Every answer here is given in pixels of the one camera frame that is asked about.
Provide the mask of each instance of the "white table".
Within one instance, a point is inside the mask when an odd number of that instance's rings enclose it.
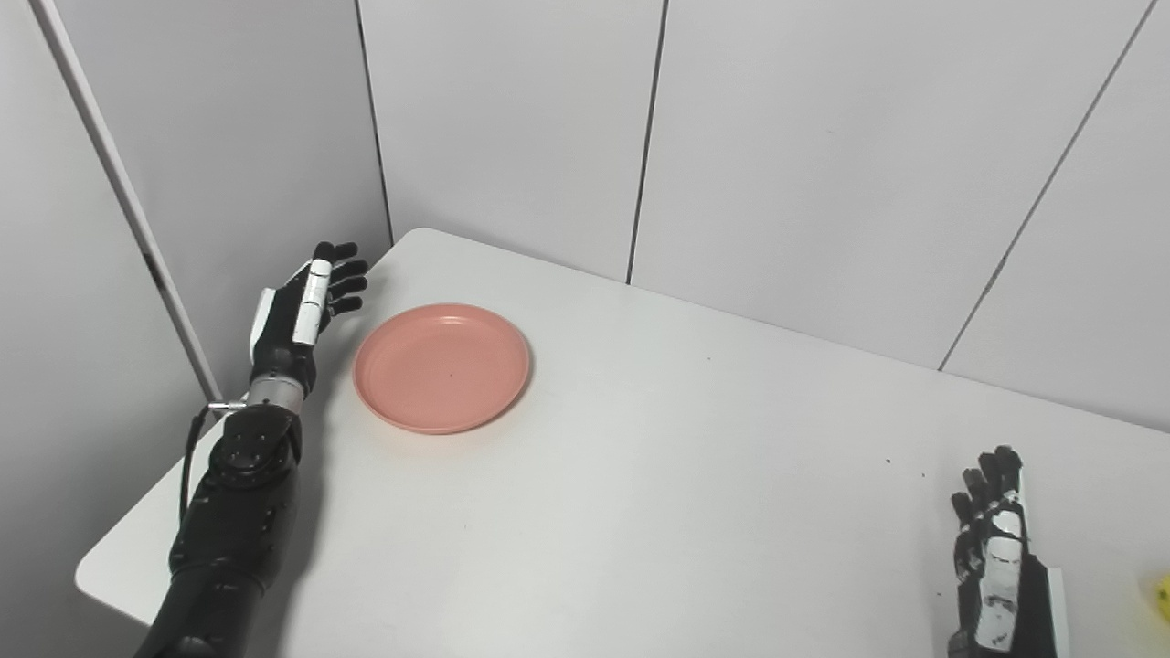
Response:
[[[1170,654],[1165,434],[433,231],[370,279],[318,348],[254,656],[943,656],[948,498],[999,443],[1074,653]],[[350,379],[363,336],[432,302],[500,313],[534,355],[519,402],[452,437],[380,421]],[[153,618],[177,491],[173,469],[85,556],[83,591]]]

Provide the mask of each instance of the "black cable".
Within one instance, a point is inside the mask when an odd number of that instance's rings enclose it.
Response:
[[[199,443],[199,431],[204,429],[204,420],[212,405],[204,405],[204,409],[191,419],[191,431],[187,432],[187,446],[183,452],[183,482],[179,485],[179,523],[187,515],[187,489],[191,488],[191,460],[194,457],[195,444]]]

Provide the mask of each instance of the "robotic arm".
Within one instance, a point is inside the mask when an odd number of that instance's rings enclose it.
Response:
[[[357,246],[317,245],[283,287],[264,289],[252,333],[246,402],[213,403],[187,441],[180,526],[171,548],[171,588],[135,658],[241,658],[253,614],[273,584],[291,536],[301,460],[301,405],[317,372],[317,335],[347,296],[366,287]],[[195,437],[211,409],[232,411],[207,472],[187,502]]]
[[[963,472],[966,492],[951,496],[959,520],[955,540],[959,630],[950,658],[1067,658],[1060,578],[1031,551],[1024,469],[1009,446],[979,455]]]

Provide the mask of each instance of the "white wall panel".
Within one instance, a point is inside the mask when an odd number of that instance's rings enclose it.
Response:
[[[352,0],[56,0],[220,388],[260,288],[390,244]]]
[[[0,2],[0,653],[129,656],[73,574],[202,395],[27,2]]]
[[[661,0],[363,0],[397,235],[625,279]]]
[[[1157,6],[947,371],[1170,430],[1170,7]]]
[[[1145,5],[672,2],[634,285],[937,366]]]

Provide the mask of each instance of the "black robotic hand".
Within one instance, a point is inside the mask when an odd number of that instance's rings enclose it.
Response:
[[[308,396],[317,378],[312,348],[332,316],[362,308],[349,296],[366,288],[364,260],[353,242],[321,242],[284,286],[264,288],[252,327],[252,381],[291,378]]]
[[[297,510],[301,406],[312,390],[317,335],[357,310],[357,245],[317,245],[278,289],[266,288],[252,331],[247,402],[211,403],[192,420],[171,547],[171,587],[136,658],[242,658],[252,619],[281,570]],[[212,409],[229,411],[207,471],[187,496],[192,451]]]
[[[1028,547],[1023,464],[999,446],[963,472],[968,492],[951,496],[959,520],[955,540],[959,630],[950,658],[1060,658],[1064,601],[1053,601],[1049,570]]]

